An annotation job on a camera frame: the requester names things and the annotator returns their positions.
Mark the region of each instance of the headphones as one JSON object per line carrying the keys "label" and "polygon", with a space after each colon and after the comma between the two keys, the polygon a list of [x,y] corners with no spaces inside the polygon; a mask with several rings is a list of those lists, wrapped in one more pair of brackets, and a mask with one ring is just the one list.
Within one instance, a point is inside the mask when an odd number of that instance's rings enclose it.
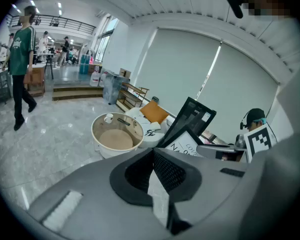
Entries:
{"label": "headphones", "polygon": [[240,130],[243,130],[244,127],[246,127],[247,125],[243,123],[243,120],[246,118],[246,116],[249,114],[249,112],[251,111],[251,109],[245,114],[245,116],[242,118],[241,123],[240,123]]}

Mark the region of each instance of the roller blind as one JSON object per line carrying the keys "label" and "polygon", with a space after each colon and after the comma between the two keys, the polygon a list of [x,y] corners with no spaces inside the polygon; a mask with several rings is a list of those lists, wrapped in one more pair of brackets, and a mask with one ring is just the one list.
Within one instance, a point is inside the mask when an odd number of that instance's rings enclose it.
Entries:
{"label": "roller blind", "polygon": [[278,84],[252,59],[223,43],[198,102],[216,111],[207,130],[234,144],[244,115],[260,108],[267,115]]}
{"label": "roller blind", "polygon": [[177,115],[188,97],[196,98],[220,41],[185,31],[159,29],[136,80],[148,99]]}

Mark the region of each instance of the yellow pillow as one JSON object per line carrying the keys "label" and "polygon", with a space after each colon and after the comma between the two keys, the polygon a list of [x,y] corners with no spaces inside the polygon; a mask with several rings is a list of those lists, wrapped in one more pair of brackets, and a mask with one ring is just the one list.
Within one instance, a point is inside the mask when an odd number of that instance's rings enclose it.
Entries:
{"label": "yellow pillow", "polygon": [[169,116],[169,114],[153,100],[141,108],[140,111],[151,123],[158,122],[161,124],[163,120]]}

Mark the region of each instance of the black pants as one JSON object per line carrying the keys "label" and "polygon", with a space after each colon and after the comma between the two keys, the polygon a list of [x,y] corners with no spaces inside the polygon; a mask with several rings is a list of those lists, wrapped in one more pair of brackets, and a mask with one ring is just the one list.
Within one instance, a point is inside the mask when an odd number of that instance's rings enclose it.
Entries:
{"label": "black pants", "polygon": [[14,99],[14,118],[15,124],[21,124],[25,119],[22,116],[22,99],[29,105],[30,108],[34,107],[37,103],[34,98],[29,94],[24,86],[25,75],[13,75],[13,99]]}

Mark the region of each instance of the green t-shirt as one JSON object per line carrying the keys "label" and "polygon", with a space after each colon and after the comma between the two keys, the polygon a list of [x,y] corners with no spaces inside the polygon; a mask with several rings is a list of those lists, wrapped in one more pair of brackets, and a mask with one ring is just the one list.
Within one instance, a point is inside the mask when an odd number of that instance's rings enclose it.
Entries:
{"label": "green t-shirt", "polygon": [[29,52],[35,49],[36,31],[32,26],[19,29],[10,47],[11,75],[25,75],[29,64]]}

